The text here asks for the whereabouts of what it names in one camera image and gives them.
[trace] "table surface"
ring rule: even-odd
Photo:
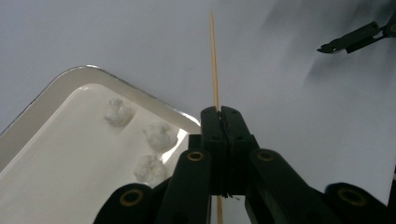
[[[396,41],[352,54],[316,49],[385,24],[390,0],[2,1],[0,130],[62,71],[86,64],[199,118],[213,105],[210,8],[220,104],[239,110],[260,146],[281,153],[310,186],[347,182],[386,203]]]

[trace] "white cotton ball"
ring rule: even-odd
[[[134,176],[154,188],[165,180],[165,166],[156,156],[143,156],[134,168]]]
[[[131,120],[132,109],[124,105],[121,98],[111,99],[108,104],[109,107],[105,112],[105,120],[107,120],[110,125],[120,127]]]
[[[148,144],[156,152],[163,153],[177,143],[177,133],[165,122],[149,125],[145,130]]]

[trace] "thin wooden skewer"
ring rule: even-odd
[[[213,99],[216,109],[219,111],[219,90],[218,90],[218,67],[216,64],[216,44],[215,44],[215,25],[213,22],[213,12],[210,9],[210,41],[212,46],[212,76],[213,76]],[[218,223],[222,224],[222,199],[217,196],[218,202]]]

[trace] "black tool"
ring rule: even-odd
[[[154,189],[117,189],[94,223],[209,223],[212,195],[245,195],[252,223],[396,223],[363,189],[338,183],[323,194],[310,188],[281,155],[259,148],[237,110],[209,107],[201,125],[172,177]]]
[[[334,39],[329,44],[322,45],[318,51],[322,53],[336,53],[345,49],[347,53],[351,53],[371,45],[378,40],[395,36],[396,12],[385,26],[379,27],[375,21],[370,22],[341,38]]]

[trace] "white tray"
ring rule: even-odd
[[[115,97],[134,111],[124,127],[104,119]],[[162,157],[170,176],[196,119],[93,66],[59,75],[0,135],[0,223],[93,223],[115,189],[137,182],[136,162],[152,154],[143,129],[157,121],[179,129]]]

